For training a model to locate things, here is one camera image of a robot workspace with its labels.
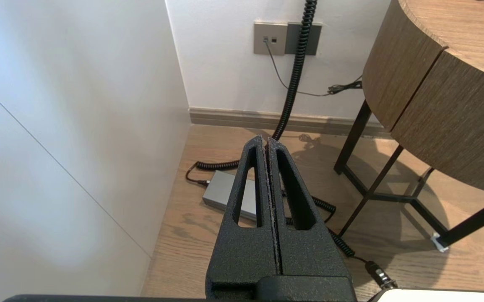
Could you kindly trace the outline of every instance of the metal table frame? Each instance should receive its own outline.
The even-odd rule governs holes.
[[[361,134],[365,129],[365,126],[367,125],[371,114],[372,111],[369,108],[367,101],[364,101],[352,126],[352,129],[348,134],[348,138],[344,143],[337,162],[333,168],[337,172],[337,174],[344,173],[344,175],[356,187],[357,191],[359,191],[359,193],[363,196],[356,210],[352,213],[346,224],[344,224],[341,232],[339,233],[339,236],[342,236],[344,232],[347,231],[348,227],[352,224],[357,214],[359,214],[361,209],[363,209],[363,206],[365,206],[365,204],[369,200],[392,201],[411,204],[411,206],[413,206],[413,208],[422,216],[422,218],[424,218],[424,220],[426,220],[426,222],[428,222],[428,224],[430,224],[430,226],[434,228],[434,231],[436,231],[435,235],[432,237],[432,242],[434,242],[440,252],[447,250],[449,248],[449,245],[484,227],[484,209],[476,212],[474,215],[464,220],[459,225],[451,229],[447,229],[447,227],[445,227],[445,225],[443,225],[442,222],[440,222],[438,218],[436,218],[430,212],[430,210],[428,210],[421,203],[421,201],[419,201],[419,193],[421,193],[428,177],[434,171],[434,168],[430,168],[419,178],[418,184],[412,195],[376,193],[375,191],[378,188],[378,185],[380,185],[380,182],[382,182],[384,176],[386,176],[391,166],[393,166],[393,163],[395,163],[401,152],[404,150],[404,147],[401,145],[399,145],[397,149],[395,149],[395,152],[391,155],[391,158],[385,164],[380,174],[378,174],[371,187],[367,189],[367,187],[361,182],[361,180],[359,180],[354,172],[352,172],[352,170],[348,167],[347,162],[352,155],[352,151],[354,150],[357,141],[361,137]]]

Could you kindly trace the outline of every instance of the white wall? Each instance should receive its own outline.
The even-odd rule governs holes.
[[[303,0],[167,0],[190,107],[280,112],[286,90],[270,58],[253,54],[253,22],[300,22]],[[363,71],[389,0],[332,1],[317,4],[323,23],[315,57],[305,60],[300,91],[323,94]],[[284,82],[294,55],[275,57]],[[293,113],[355,118],[363,92],[336,96],[299,94]]]
[[[190,125],[165,3],[0,0],[0,103],[0,297],[139,294]]]

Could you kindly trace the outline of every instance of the baseboard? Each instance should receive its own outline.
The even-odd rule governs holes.
[[[190,119],[194,124],[231,126],[241,128],[275,129],[280,113],[253,112],[226,109],[190,108]],[[348,135],[354,119],[331,118],[317,115],[290,115],[286,130]],[[388,131],[378,122],[368,122],[364,136],[391,139]]]

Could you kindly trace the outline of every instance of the wooden floor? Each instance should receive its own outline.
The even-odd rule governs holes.
[[[143,296],[204,298],[204,276],[219,229],[221,212],[208,208],[203,187],[187,183],[184,174],[197,160],[221,162],[238,159],[247,140],[270,131],[194,125],[177,171]],[[339,231],[361,196],[333,171],[344,136],[285,132],[281,138],[290,151],[312,195],[335,206],[328,223]],[[361,139],[349,166],[369,186],[397,147],[393,140]],[[378,191],[404,194],[428,166],[407,151],[382,181]],[[210,179],[213,172],[193,172]],[[484,207],[484,191],[434,172],[420,200],[447,227],[457,225]],[[484,228],[438,252],[429,240],[432,229],[409,205],[369,201],[344,235],[356,255],[374,260],[408,288],[484,291]],[[379,288],[356,260],[345,260],[354,278],[356,294],[366,301]]]

